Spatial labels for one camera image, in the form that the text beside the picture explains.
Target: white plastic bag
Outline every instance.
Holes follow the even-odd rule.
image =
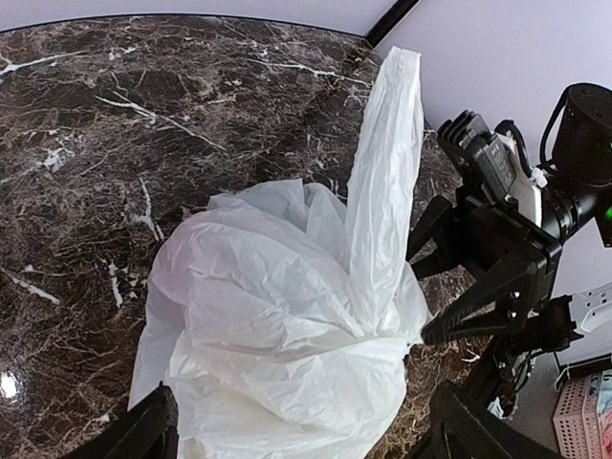
[[[429,318],[404,261],[423,142],[420,55],[367,104],[348,205],[270,182],[210,199],[158,253],[130,405],[159,381],[186,459],[362,458],[405,395]]]

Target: white marble vein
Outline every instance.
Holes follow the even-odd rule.
[[[0,268],[0,272],[4,273],[12,281],[13,284],[18,285],[19,287],[21,287],[23,289],[26,289],[32,295],[38,295],[41,298],[48,299],[53,304],[59,304],[59,302],[60,302],[59,298],[57,298],[57,297],[55,297],[55,296],[53,296],[51,294],[48,294],[44,290],[42,290],[42,289],[36,287],[35,285],[31,284],[30,282],[27,282],[27,281],[25,281],[23,279],[20,279],[19,277],[9,273],[4,268]]]
[[[209,138],[207,138],[207,137],[205,137],[205,136],[203,136],[201,134],[197,134],[197,133],[193,132],[191,129],[189,129],[188,127],[183,126],[182,124],[178,123],[177,121],[173,120],[172,118],[166,117],[164,115],[157,115],[156,113],[154,113],[154,112],[152,112],[150,110],[147,110],[146,108],[140,106],[138,103],[132,102],[128,98],[125,98],[121,94],[118,94],[118,93],[115,93],[115,92],[113,92],[113,94],[115,96],[117,96],[118,98],[123,99],[124,102],[117,102],[117,101],[114,101],[114,100],[109,100],[107,98],[101,98],[101,97],[98,97],[98,96],[96,96],[96,98],[98,100],[104,102],[104,103],[108,103],[109,105],[113,105],[115,107],[131,108],[132,110],[134,110],[139,115],[142,115],[142,116],[144,116],[146,118],[149,118],[151,124],[155,124],[157,119],[160,118],[160,119],[162,119],[162,120],[164,120],[166,122],[169,122],[174,127],[178,128],[178,129],[181,129],[182,131],[186,132],[191,137],[197,137],[198,139],[203,140],[204,142],[208,143],[209,145],[212,145],[212,146],[214,146],[216,148],[219,148],[220,150],[227,151],[227,149],[224,146],[222,146],[222,145],[220,145],[218,143],[213,142],[211,139],[209,139]]]
[[[11,74],[14,74],[15,72],[18,72],[21,69],[32,67],[33,65],[44,64],[45,62],[51,62],[53,64],[53,62],[57,61],[58,59],[62,57],[69,57],[71,55],[80,55],[82,53],[83,51],[79,51],[76,53],[67,53],[63,55],[50,55],[48,57],[41,57],[40,59],[32,60],[30,62],[25,62],[23,64],[13,64],[8,59],[4,58],[3,56],[0,56],[0,58],[2,58],[2,60],[4,60],[7,63],[7,66],[3,70],[0,70],[0,84],[2,84],[5,77]]]
[[[114,261],[111,261],[108,264],[108,273],[111,276],[111,287],[113,289],[113,296],[115,297],[115,303],[117,303],[117,307],[120,308],[123,304],[123,296],[121,296],[121,292],[119,291],[119,279],[117,278],[117,265]]]
[[[142,194],[144,195],[145,209],[144,215],[134,215],[134,221],[146,224],[155,236],[155,240],[158,242],[163,241],[164,233],[162,232],[160,226],[153,221],[153,217],[151,216],[151,195],[149,194],[149,190],[147,189],[144,180],[141,177],[139,177],[139,180],[141,181]]]
[[[304,65],[304,64],[282,64],[282,63],[264,62],[262,60],[256,60],[256,59],[247,59],[247,60],[250,61],[250,62],[256,62],[257,64],[265,65],[266,67],[278,67],[278,68],[281,68],[281,69],[302,70],[302,71],[305,71],[305,72],[310,72],[315,77],[333,77],[333,78],[337,78],[339,80],[351,81],[353,83],[362,84],[363,86],[366,86],[368,88],[372,86],[372,83],[370,83],[368,81],[363,81],[363,80],[360,80],[360,79],[349,78],[348,76],[338,75],[336,72],[332,72],[332,71],[315,70],[315,69],[313,69],[311,67],[308,67],[307,65]]]

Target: black cable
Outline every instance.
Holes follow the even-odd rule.
[[[525,175],[528,178],[531,178],[533,169],[529,163],[529,157],[527,156],[527,147],[525,146],[525,139],[523,139],[523,135],[520,133],[516,124],[514,124],[513,120],[503,120],[497,127],[495,127],[495,132],[498,134],[502,134],[506,137],[510,137],[516,143],[516,149],[518,150],[518,159],[520,160],[520,166],[525,172]]]
[[[565,88],[563,94],[561,94],[561,98],[557,102],[557,106],[555,110],[553,110],[553,114],[551,118],[548,120],[548,124],[546,124],[546,128],[544,129],[544,133],[542,134],[542,140],[539,143],[539,161],[541,162],[540,167],[546,169],[549,173],[555,174],[555,170],[549,166],[549,162],[546,160],[546,142],[548,141],[548,136],[555,125],[555,121],[557,121],[558,114],[561,113],[562,108],[565,106],[565,100],[567,99],[567,94],[571,86]]]
[[[376,48],[383,39],[397,26],[420,0],[398,0],[379,20],[365,39]]]

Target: cable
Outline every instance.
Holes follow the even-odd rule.
[[[551,118],[548,120],[548,124],[546,124],[544,133],[542,134],[542,140],[539,144],[540,167],[546,169],[546,171],[552,175],[555,175],[555,170],[550,167],[550,163],[546,160],[546,141],[548,141],[548,135],[551,133],[551,130],[555,125],[555,121],[557,121],[558,114],[561,113],[562,108],[565,106],[565,100],[567,100],[567,95],[570,88],[571,86],[568,86],[565,88],[565,91],[563,91],[563,94],[561,94],[561,98],[558,100],[557,106],[555,107],[555,110],[553,110]]]
[[[523,139],[523,135],[520,133],[516,124],[514,124],[513,120],[503,120],[497,127],[495,127],[495,132],[498,134],[502,134],[506,137],[510,137],[514,143],[516,144],[516,149],[518,150],[518,159],[520,160],[520,166],[525,172],[525,175],[528,179],[532,178],[533,169],[529,164],[529,158],[527,157],[527,147],[525,146],[525,139]]]

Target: plastic crate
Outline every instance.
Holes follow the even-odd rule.
[[[553,422],[559,452],[567,459],[602,459],[597,418],[599,375],[570,380],[561,391]]]
[[[592,375],[587,378],[588,384],[584,394],[584,405],[582,406],[582,424],[584,425],[584,436],[586,447],[589,450],[590,459],[603,459],[603,445],[601,444],[600,422],[597,416],[597,405],[600,397],[601,374]]]

